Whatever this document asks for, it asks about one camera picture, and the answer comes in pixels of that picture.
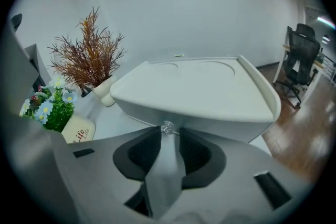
white flower pot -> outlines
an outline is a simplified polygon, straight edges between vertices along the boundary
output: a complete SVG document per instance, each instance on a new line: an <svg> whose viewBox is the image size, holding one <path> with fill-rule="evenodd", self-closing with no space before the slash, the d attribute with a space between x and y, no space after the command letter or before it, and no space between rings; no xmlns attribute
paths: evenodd
<svg viewBox="0 0 336 224"><path fill-rule="evenodd" d="M106 106L111 106L115 103L115 100L110 95L110 88L116 81L117 77L112 75L107 80L103 81L101 85L92 89L93 93L98 96L100 101Z"/></svg>
<svg viewBox="0 0 336 224"><path fill-rule="evenodd" d="M93 140L95 131L96 126L93 121L73 113L62 131L62 135L68 144L80 143Z"/></svg>

fluorescent light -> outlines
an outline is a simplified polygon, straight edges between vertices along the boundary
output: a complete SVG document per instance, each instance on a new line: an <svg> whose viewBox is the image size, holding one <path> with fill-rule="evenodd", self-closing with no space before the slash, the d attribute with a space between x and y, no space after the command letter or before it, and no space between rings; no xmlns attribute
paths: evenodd
<svg viewBox="0 0 336 224"><path fill-rule="evenodd" d="M330 21L328 21L328 20L326 20L326 19L323 19L323 18L321 18L321 17L318 17L317 20L319 20L320 22L323 22L323 23L325 23L325 24L331 26L334 30L336 29L335 24L333 24L332 22L330 22Z"/></svg>

wooden floor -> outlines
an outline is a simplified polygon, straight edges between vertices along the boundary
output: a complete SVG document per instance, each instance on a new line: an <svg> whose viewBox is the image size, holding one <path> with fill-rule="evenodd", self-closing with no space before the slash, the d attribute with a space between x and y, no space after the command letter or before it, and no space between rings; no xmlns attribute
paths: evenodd
<svg viewBox="0 0 336 224"><path fill-rule="evenodd" d="M260 72L271 83L276 70L277 66ZM278 80L284 79L284 74L280 73ZM275 89L281 95L280 86ZM295 109L288 100L281 100L278 121L262 136L274 158L313 182L326 163L335 133L336 88L321 76L300 109Z"/></svg>

potted plant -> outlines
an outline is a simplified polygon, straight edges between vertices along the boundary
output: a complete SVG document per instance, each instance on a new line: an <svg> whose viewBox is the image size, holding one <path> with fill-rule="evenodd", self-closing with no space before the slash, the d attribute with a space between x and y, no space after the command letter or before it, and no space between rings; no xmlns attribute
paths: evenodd
<svg viewBox="0 0 336 224"><path fill-rule="evenodd" d="M92 91L101 102L111 106L115 101L110 95L110 87L117 80L112 72L119 67L117 60L126 51L119 49L124 38L121 33L116 39L112 39L107 27L99 31L96 26L98 9L92 8L89 16L80 21L81 40L73 43L68 36L56 38L56 41L61 42L60 46L54 44L50 49L59 56L60 61L51 60L51 67L60 72L66 82L81 87L93 86Z"/></svg>
<svg viewBox="0 0 336 224"><path fill-rule="evenodd" d="M92 140L96 127L93 122L74 115L77 95L74 90L65 88L65 84L64 77L57 76L48 86L39 86L31 100L26 99L19 116L62 133L67 143Z"/></svg>

desk leg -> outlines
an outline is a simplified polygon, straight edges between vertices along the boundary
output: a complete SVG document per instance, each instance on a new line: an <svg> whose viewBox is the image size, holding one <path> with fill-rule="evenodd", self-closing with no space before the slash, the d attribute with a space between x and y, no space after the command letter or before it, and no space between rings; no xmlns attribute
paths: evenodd
<svg viewBox="0 0 336 224"><path fill-rule="evenodd" d="M302 97L302 100L301 100L302 103L301 104L304 104L307 101L307 99L311 96L311 93L315 89L317 83L320 80L320 77L322 76L322 69L321 68L317 68L317 70L318 70L318 73L316 74L314 80L310 83L307 91L305 92L304 96Z"/></svg>
<svg viewBox="0 0 336 224"><path fill-rule="evenodd" d="M274 76L274 79L273 79L273 83L275 83L278 79L278 76L279 76L279 73L280 73L280 70L281 70L281 67L282 67L282 64L284 62L284 59L286 57L286 51L284 50L284 53L280 59L280 63L279 63L279 66L278 66L278 69L277 69L277 72L275 73L275 76Z"/></svg>

